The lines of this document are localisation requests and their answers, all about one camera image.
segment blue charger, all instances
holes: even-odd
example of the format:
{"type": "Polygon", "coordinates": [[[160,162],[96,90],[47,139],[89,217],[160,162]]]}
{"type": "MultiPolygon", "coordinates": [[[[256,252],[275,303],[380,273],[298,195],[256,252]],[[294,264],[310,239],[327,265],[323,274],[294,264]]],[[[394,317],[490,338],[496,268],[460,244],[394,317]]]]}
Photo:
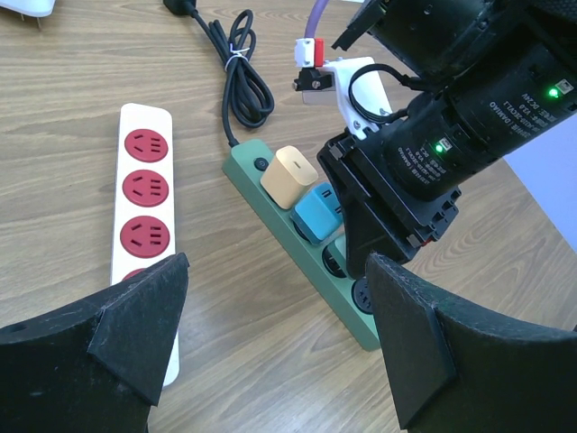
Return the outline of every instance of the blue charger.
{"type": "Polygon", "coordinates": [[[297,230],[314,245],[322,243],[343,223],[333,187],[325,182],[308,192],[290,214],[297,230]]]}

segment electrical cable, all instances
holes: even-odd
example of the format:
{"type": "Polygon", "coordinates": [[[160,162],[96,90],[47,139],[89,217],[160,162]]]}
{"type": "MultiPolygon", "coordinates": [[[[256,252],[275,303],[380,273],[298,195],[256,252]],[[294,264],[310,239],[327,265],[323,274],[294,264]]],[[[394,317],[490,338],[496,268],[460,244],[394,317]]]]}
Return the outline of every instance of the electrical cable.
{"type": "Polygon", "coordinates": [[[321,21],[321,16],[325,11],[326,5],[328,5],[329,0],[316,0],[313,10],[310,12],[307,20],[307,28],[305,29],[305,38],[315,38],[316,27],[321,21]]]}
{"type": "Polygon", "coordinates": [[[230,124],[229,108],[236,120],[246,128],[262,126],[274,110],[274,96],[250,60],[256,48],[252,29],[252,11],[242,11],[234,20],[227,37],[223,26],[215,20],[206,24],[196,7],[187,6],[190,16],[198,22],[214,45],[226,73],[222,104],[223,128],[231,147],[239,144],[230,124]]]}
{"type": "Polygon", "coordinates": [[[362,68],[358,69],[351,77],[351,82],[349,84],[349,99],[355,111],[359,113],[359,115],[361,115],[363,118],[365,118],[369,122],[373,122],[374,124],[391,124],[394,121],[400,119],[401,117],[406,117],[408,115],[408,111],[406,108],[403,108],[389,115],[376,115],[367,110],[359,103],[359,101],[357,101],[353,93],[354,82],[363,75],[373,71],[387,72],[391,76],[393,76],[401,84],[401,86],[408,87],[412,90],[425,91],[425,92],[433,91],[433,88],[421,78],[411,78],[408,75],[403,75],[396,69],[394,69],[392,66],[385,65],[383,63],[374,63],[371,65],[363,66],[362,68]]]}

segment green power strip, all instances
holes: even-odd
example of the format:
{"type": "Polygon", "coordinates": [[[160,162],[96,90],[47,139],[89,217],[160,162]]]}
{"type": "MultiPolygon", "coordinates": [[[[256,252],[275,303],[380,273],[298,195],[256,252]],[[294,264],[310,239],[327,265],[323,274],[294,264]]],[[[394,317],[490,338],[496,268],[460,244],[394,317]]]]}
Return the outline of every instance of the green power strip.
{"type": "MultiPolygon", "coordinates": [[[[274,234],[300,270],[343,321],[351,334],[365,350],[380,348],[373,316],[360,311],[353,302],[354,280],[334,277],[323,264],[325,244],[312,245],[295,231],[290,211],[274,203],[261,186],[262,171],[255,167],[255,160],[270,162],[272,151],[261,140],[250,140],[234,146],[223,165],[223,171],[239,192],[274,234]]],[[[337,248],[329,246],[337,262],[337,248]]]]}

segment red clip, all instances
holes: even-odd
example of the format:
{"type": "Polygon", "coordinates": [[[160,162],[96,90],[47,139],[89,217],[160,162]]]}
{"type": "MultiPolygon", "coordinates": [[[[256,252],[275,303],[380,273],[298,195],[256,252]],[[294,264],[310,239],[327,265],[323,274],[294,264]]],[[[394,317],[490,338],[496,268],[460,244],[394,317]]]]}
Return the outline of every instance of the red clip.
{"type": "Polygon", "coordinates": [[[325,40],[315,38],[315,68],[325,64],[325,40]]]}

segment cable tie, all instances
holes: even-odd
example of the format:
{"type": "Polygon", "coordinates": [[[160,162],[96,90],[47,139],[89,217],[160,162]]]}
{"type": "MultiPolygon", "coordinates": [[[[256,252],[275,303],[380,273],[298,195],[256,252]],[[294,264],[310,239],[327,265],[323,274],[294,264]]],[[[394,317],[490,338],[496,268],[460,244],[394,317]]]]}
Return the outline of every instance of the cable tie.
{"type": "Polygon", "coordinates": [[[226,64],[224,65],[224,72],[228,72],[228,65],[230,65],[231,61],[233,61],[234,58],[240,58],[240,59],[245,59],[246,61],[248,61],[248,59],[246,57],[243,56],[243,53],[250,50],[250,48],[244,48],[242,50],[234,50],[234,47],[232,44],[230,44],[230,53],[232,54],[231,57],[228,58],[228,60],[226,61],[226,64]]]}

